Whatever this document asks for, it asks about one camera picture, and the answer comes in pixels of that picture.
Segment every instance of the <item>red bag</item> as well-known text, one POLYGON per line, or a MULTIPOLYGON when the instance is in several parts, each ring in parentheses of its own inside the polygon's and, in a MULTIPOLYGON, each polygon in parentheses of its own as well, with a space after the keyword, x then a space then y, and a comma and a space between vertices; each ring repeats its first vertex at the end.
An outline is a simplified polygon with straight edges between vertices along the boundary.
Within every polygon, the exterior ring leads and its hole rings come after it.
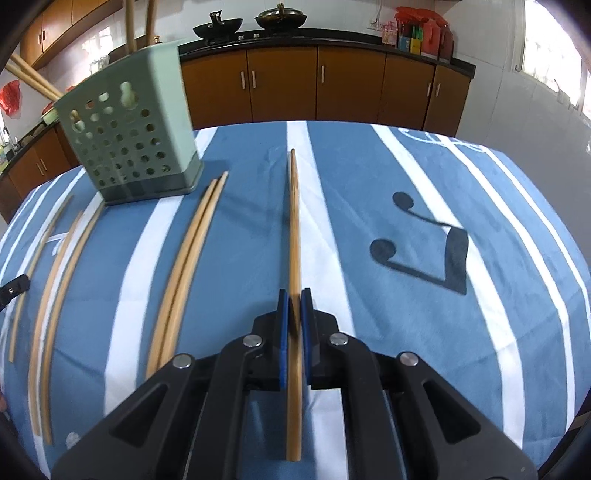
POLYGON ((21 110, 21 88, 18 80, 8 82, 0 90, 0 107, 10 117, 15 118, 21 110))

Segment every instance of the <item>wooden cabinet door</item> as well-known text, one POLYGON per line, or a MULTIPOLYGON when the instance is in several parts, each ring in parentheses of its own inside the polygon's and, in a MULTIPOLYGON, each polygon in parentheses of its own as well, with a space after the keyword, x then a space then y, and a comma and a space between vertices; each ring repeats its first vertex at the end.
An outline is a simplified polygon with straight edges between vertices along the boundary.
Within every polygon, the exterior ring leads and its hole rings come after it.
POLYGON ((434 72, 428 63, 387 55, 378 123, 421 130, 434 72))
POLYGON ((57 138, 55 129, 46 132, 37 140, 32 149, 35 149, 46 180, 54 179, 72 168, 57 138))
POLYGON ((257 48, 246 56, 253 121, 316 118, 316 47, 257 48))
POLYGON ((316 119, 377 122, 385 61, 377 51, 318 47, 316 119))
POLYGON ((433 89, 423 130, 453 137, 460 125, 470 79, 440 65, 435 69, 433 89))
POLYGON ((72 26, 72 0, 53 0, 43 11, 43 51, 72 26))
POLYGON ((181 64, 194 129, 252 122, 246 51, 181 64))
POLYGON ((30 148, 17 160, 8 171, 8 176, 21 198, 25 198, 32 189, 48 180, 34 148, 30 148))
POLYGON ((21 39, 21 57, 32 65, 43 53, 41 45, 41 29, 43 19, 39 15, 33 23, 27 28, 23 38, 21 39))

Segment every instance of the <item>chopstick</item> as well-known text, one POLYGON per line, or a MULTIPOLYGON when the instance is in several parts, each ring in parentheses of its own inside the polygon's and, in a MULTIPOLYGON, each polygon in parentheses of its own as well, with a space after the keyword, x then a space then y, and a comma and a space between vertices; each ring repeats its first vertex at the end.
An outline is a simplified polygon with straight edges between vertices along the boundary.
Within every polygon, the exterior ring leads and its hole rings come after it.
POLYGON ((195 267, 197 261, 203 249, 205 237, 209 231, 209 225, 211 224, 213 212, 216 209, 217 202, 219 201, 222 189, 226 183, 228 172, 225 171, 221 178, 217 181, 211 199, 207 203, 205 212, 203 213, 203 219, 199 223, 197 232, 187 256, 187 261, 183 267, 183 272, 178 282, 178 290, 174 297, 172 308, 170 310, 170 318, 164 335, 164 342, 162 345, 162 352, 160 354, 159 368, 162 368, 170 359, 174 356, 174 351, 177 347, 178 333, 180 331, 181 322, 183 320, 183 314, 185 311, 185 305, 187 303, 187 296, 189 295, 189 289, 191 287, 191 281, 195 273, 195 267))
POLYGON ((125 39, 127 53, 135 52, 134 0, 125 0, 125 39))
POLYGON ((146 45, 154 45, 155 43, 156 5, 157 0, 148 0, 148 10, 146 12, 146 45))
POLYGON ((181 244, 181 248, 178 251, 177 258, 174 261, 173 270, 168 278, 168 284, 166 285, 164 297, 162 299, 162 303, 160 304, 160 311, 158 312, 158 319, 156 320, 156 327, 154 328, 154 334, 152 336, 152 344, 148 354, 148 365, 146 367, 146 379, 154 375, 160 364, 160 355, 162 352, 164 335, 166 333, 174 297, 178 290, 178 282, 181 278, 184 265, 187 262, 189 249, 193 243, 195 234, 197 234, 197 228, 201 223, 203 213, 205 212, 205 208, 207 207, 209 199, 212 196, 216 183, 217 179, 213 179, 207 187, 207 190, 205 191, 205 194, 203 195, 203 198, 201 199, 201 202, 195 211, 195 215, 193 215, 193 220, 189 224, 189 228, 187 228, 187 233, 185 233, 183 243, 181 244))
POLYGON ((285 459, 301 460, 302 431, 302 338, 300 318, 300 186, 297 174, 296 151, 290 158, 290 286, 293 322, 289 325, 287 344, 287 448, 285 459))
POLYGON ((45 312, 47 310, 47 303, 49 302, 49 295, 51 289, 53 288, 53 283, 56 279, 57 270, 59 269, 62 259, 64 258, 66 250, 68 249, 68 245, 70 245, 70 241, 72 241, 72 235, 76 230, 76 226, 78 225, 81 216, 82 212, 79 212, 74 222, 72 223, 72 226, 68 230, 66 239, 61 245, 59 253, 56 255, 53 261, 53 265, 51 266, 49 276, 47 277, 47 282, 45 283, 45 288, 43 288, 43 295, 41 296, 41 303, 39 304, 39 310, 37 311, 37 318, 35 319, 35 329, 33 331, 33 344, 31 346, 31 356, 29 358, 28 395, 31 426, 33 427, 33 433, 36 436, 41 435, 41 426, 39 424, 39 418, 37 415, 37 412, 39 410, 37 402, 37 368, 39 366, 39 348, 41 346, 41 330, 43 328, 43 317, 45 316, 45 312))
MULTIPOLYGON (((56 300, 53 303, 53 308, 51 309, 51 316, 49 317, 49 323, 47 324, 47 333, 45 337, 45 345, 43 347, 43 360, 41 363, 41 391, 40 391, 40 398, 41 398, 41 431, 43 432, 43 439, 45 443, 48 445, 53 444, 53 434, 51 432, 51 413, 50 413, 50 405, 49 405, 49 380, 50 380, 50 371, 51 371, 51 359, 53 357, 53 347, 56 342, 56 332, 57 332, 57 322, 60 318, 61 307, 64 303, 64 298, 66 296, 66 292, 68 287, 70 286, 70 281, 72 280, 72 275, 74 274, 74 269, 78 263, 78 259, 80 258, 80 254, 84 250, 86 245, 86 241, 90 236, 93 228, 96 225, 96 221, 99 219, 100 213, 103 211, 105 207, 104 202, 100 204, 100 206, 94 212, 94 215, 90 219, 90 221, 86 224, 80 239, 78 240, 76 246, 74 247, 74 251, 72 252, 72 256, 68 262, 66 270, 60 281, 60 286, 57 289, 56 300)), ((64 251, 66 250, 66 246, 63 245, 62 248, 64 251)))
POLYGON ((7 63, 5 68, 7 69, 7 71, 12 73, 15 77, 17 77, 19 80, 22 80, 29 87, 35 89, 40 94, 42 94, 44 97, 49 98, 49 100, 51 100, 52 102, 57 102, 57 100, 59 99, 59 96, 57 96, 55 93, 49 91, 41 83, 39 83, 38 81, 36 81, 35 79, 33 79, 32 77, 27 75, 21 69, 15 67, 14 65, 12 65, 10 63, 7 63))
POLYGON ((19 55, 13 53, 10 55, 11 60, 16 63, 23 72, 28 74, 33 80, 36 80, 38 83, 41 83, 46 89, 50 92, 54 93, 58 97, 63 96, 64 94, 61 93, 52 83, 50 83, 43 75, 41 75, 38 71, 36 71, 33 67, 31 67, 26 61, 24 61, 19 55))
MULTIPOLYGON (((68 202, 70 201, 71 198, 72 198, 72 195, 69 195, 65 199, 65 201, 60 205, 59 209, 57 210, 56 215, 51 220, 51 223, 48 225, 47 230, 45 231, 41 241, 39 242, 39 245, 37 245, 37 248, 35 249, 35 254, 33 255, 33 258, 31 259, 31 263, 29 264, 29 269, 27 270, 27 277, 31 278, 33 276, 33 273, 35 271, 35 267, 37 266, 37 262, 39 260, 39 257, 41 256, 41 252, 43 251, 43 248, 45 247, 45 244, 47 243, 47 239, 49 238, 49 236, 53 232, 53 229, 54 229, 57 221, 59 220, 61 213, 63 212, 64 208, 66 207, 66 205, 68 204, 68 202)), ((14 322, 12 324, 12 332, 10 335, 10 347, 8 348, 8 361, 10 363, 14 363, 14 351, 15 351, 16 344, 17 344, 18 325, 21 321, 22 307, 25 303, 25 296, 26 295, 27 295, 27 292, 23 293, 22 295, 19 295, 19 297, 18 297, 17 309, 15 312, 14 322)))

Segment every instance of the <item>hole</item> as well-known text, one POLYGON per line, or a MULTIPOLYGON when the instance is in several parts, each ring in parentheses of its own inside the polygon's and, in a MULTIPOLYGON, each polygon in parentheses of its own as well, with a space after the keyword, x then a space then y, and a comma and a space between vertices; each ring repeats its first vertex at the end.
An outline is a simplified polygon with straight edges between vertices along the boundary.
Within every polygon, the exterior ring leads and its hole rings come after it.
POLYGON ((123 82, 121 85, 121 105, 127 110, 133 110, 138 106, 138 95, 129 82, 123 82))

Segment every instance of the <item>window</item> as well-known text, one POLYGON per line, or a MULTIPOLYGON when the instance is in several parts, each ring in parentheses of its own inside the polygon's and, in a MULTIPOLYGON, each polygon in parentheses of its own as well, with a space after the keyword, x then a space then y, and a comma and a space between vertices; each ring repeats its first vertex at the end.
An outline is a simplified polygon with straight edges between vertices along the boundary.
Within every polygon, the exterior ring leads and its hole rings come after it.
POLYGON ((535 0, 525 0, 522 71, 555 92, 562 90, 573 105, 580 106, 587 84, 587 77, 581 75, 581 55, 560 24, 535 0))

